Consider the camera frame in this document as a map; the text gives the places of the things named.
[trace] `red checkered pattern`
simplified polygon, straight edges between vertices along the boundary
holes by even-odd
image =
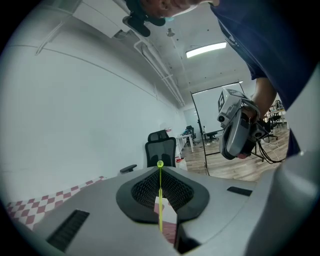
[[[25,201],[10,202],[6,206],[7,211],[12,219],[25,224],[32,230],[44,216],[49,214],[50,211],[61,205],[80,190],[106,179],[107,178],[100,176],[79,186],[74,186],[54,194],[44,195],[39,198],[33,198]]]
[[[154,212],[159,214],[159,198],[155,199]],[[168,199],[162,199],[162,234],[166,240],[174,244],[177,231],[177,214],[170,205]]]

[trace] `man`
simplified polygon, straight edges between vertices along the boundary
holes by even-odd
[[[152,17],[172,17],[207,2],[216,15],[226,41],[246,62],[251,79],[256,79],[252,100],[263,117],[277,93],[287,110],[311,76],[316,61],[300,44],[297,33],[271,0],[140,0]],[[256,113],[242,111],[251,120]],[[287,157],[300,151],[290,131]]]

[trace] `navy shirt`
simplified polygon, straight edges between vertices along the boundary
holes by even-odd
[[[295,30],[268,0],[220,0],[219,6],[210,8],[252,80],[268,78],[287,110],[315,68]],[[299,151],[290,132],[287,157]]]

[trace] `ceiling light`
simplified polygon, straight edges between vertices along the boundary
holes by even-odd
[[[191,57],[196,56],[198,54],[203,54],[203,53],[210,52],[213,50],[226,48],[226,46],[227,46],[226,42],[220,42],[220,43],[215,43],[215,44],[203,46],[203,47],[200,47],[197,49],[189,50],[185,54],[186,54],[187,58],[191,58]]]

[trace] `wooden floor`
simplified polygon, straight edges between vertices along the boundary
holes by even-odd
[[[284,127],[275,128],[273,134],[278,136],[278,140],[276,140],[276,138],[270,138],[270,143],[268,143],[268,139],[266,138],[265,141],[261,141],[261,145],[272,160],[278,160],[277,156],[283,159],[287,154],[289,130],[287,126],[284,125]],[[206,145],[205,150],[207,154],[218,152],[219,142],[217,141]],[[193,151],[192,153],[191,147],[185,145],[182,152],[182,157],[184,157],[186,161],[187,170],[189,172],[207,175],[202,142],[194,146]],[[257,154],[261,155],[258,145]],[[243,181],[257,181],[262,172],[274,169],[280,164],[269,164],[266,160],[262,162],[262,160],[255,155],[251,155],[246,159],[235,158],[233,160],[227,160],[220,153],[209,155],[206,157],[206,160],[210,176]]]

